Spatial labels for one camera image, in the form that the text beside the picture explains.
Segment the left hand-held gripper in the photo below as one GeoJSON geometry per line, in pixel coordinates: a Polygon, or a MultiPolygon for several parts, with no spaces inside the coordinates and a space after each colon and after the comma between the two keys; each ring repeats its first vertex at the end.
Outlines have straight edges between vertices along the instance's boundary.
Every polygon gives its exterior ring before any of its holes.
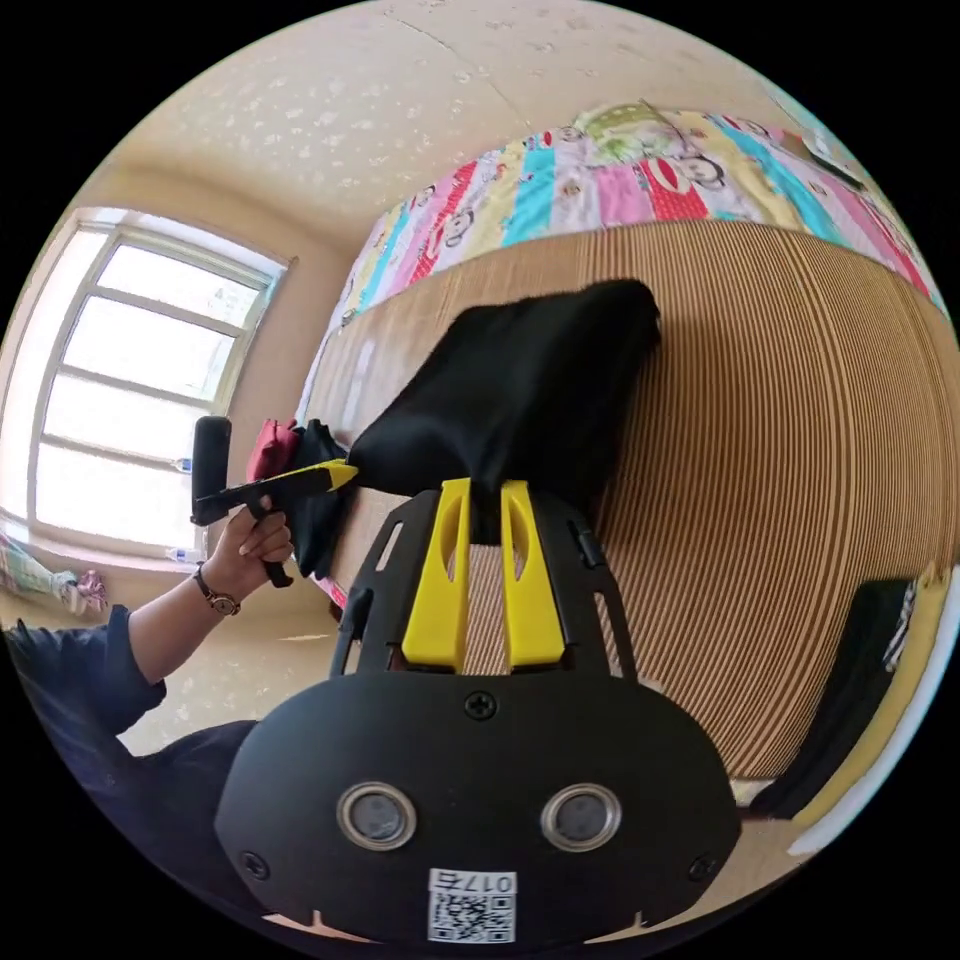
{"type": "Polygon", "coordinates": [[[245,483],[208,493],[194,495],[190,522],[207,528],[227,517],[237,507],[247,507],[257,519],[268,514],[263,510],[267,498],[273,512],[283,511],[302,500],[326,495],[350,483],[357,475],[355,466],[343,459],[311,464],[257,482],[245,483]]]}

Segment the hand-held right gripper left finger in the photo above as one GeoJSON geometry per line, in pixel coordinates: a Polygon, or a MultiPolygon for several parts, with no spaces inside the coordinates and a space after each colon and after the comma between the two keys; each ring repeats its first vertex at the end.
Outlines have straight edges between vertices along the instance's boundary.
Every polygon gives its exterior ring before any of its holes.
{"type": "Polygon", "coordinates": [[[471,482],[443,483],[401,652],[418,669],[464,667],[469,610],[471,482]]]}

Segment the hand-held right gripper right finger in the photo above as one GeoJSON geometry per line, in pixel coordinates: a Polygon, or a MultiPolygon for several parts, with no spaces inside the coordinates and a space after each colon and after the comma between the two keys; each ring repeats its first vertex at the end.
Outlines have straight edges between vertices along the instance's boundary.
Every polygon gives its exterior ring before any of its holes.
{"type": "Polygon", "coordinates": [[[507,666],[510,670],[555,666],[562,660],[565,643],[526,482],[502,486],[500,514],[507,666]]]}

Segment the person's left hand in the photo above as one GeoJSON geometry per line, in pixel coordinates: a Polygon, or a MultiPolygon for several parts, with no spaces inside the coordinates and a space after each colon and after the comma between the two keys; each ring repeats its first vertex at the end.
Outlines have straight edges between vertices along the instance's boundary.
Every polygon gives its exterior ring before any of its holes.
{"type": "Polygon", "coordinates": [[[244,506],[228,518],[212,556],[201,568],[201,577],[214,594],[242,603],[269,583],[266,564],[285,563],[292,553],[284,513],[271,511],[257,519],[244,506]]]}

